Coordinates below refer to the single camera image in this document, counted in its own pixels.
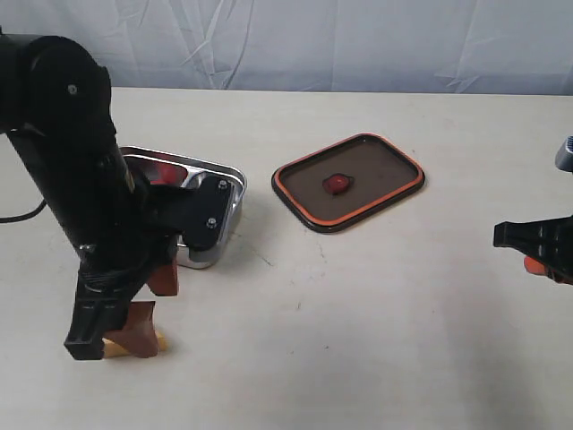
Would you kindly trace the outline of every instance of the rectangular tray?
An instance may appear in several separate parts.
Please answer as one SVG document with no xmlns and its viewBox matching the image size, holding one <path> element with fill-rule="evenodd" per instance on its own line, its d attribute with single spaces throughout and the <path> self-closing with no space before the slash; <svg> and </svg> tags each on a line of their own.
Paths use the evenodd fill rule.
<svg viewBox="0 0 573 430">
<path fill-rule="evenodd" d="M 190 251 L 187 246 L 179 239 L 177 244 L 177 264 L 192 269 L 205 269 L 217 262 L 225 249 L 225 245 L 236 228 L 241 218 L 243 208 L 243 196 L 247 187 L 247 180 L 243 172 L 236 168 L 223 166 L 221 164 L 211 163 L 201 159 L 192 159 L 183 155 L 170 154 L 159 150 L 147 150 L 136 146 L 124 146 L 120 148 L 122 155 L 130 159 L 130 163 L 137 163 L 142 172 L 149 178 L 153 179 L 158 172 L 160 164 L 173 166 L 174 169 L 185 168 L 187 175 L 180 175 L 175 184 L 186 188 L 195 188 L 205 175 L 220 176 L 221 179 L 227 180 L 233 186 L 233 196 L 229 213 L 225 218 L 222 229 L 220 230 L 217 244 L 209 251 L 194 252 Z"/>
</svg>

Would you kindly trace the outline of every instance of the table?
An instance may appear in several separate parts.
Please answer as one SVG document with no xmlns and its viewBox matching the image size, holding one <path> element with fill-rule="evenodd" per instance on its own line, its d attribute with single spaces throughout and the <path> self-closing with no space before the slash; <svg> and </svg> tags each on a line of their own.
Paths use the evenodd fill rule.
<svg viewBox="0 0 573 430">
<path fill-rule="evenodd" d="M 244 216 L 217 265 L 158 299 L 169 352 L 88 363 L 62 346 L 78 263 L 52 214 L 0 226 L 0 427 L 571 428 L 573 287 L 527 275 L 492 231 L 571 213 L 553 156 L 573 99 L 114 89 L 112 110 L 120 145 L 242 169 Z M 271 174 L 362 132 L 427 186 L 311 232 Z M 7 216 L 39 194 L 1 143 Z"/>
</svg>

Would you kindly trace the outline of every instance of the white backdrop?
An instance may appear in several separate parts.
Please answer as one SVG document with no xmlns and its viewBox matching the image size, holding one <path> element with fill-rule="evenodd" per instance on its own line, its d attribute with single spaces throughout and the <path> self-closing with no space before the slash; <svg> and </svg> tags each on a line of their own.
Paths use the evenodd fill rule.
<svg viewBox="0 0 573 430">
<path fill-rule="evenodd" d="M 0 0 L 114 85 L 573 93 L 570 0 Z"/>
</svg>

